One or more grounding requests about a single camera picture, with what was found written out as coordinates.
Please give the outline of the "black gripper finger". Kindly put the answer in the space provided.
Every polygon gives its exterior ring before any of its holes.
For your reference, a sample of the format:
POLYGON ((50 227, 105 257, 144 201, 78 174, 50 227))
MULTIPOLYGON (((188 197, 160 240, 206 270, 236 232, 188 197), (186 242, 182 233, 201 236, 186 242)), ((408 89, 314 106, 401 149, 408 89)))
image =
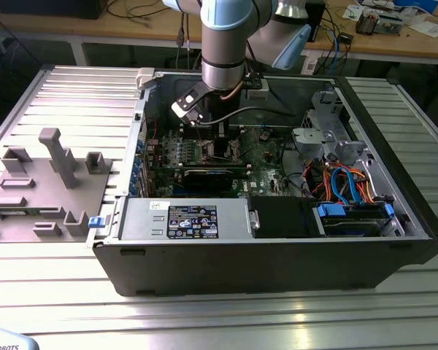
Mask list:
POLYGON ((228 122, 219 122, 214 127, 214 153, 215 155, 224 155, 228 148, 228 122))

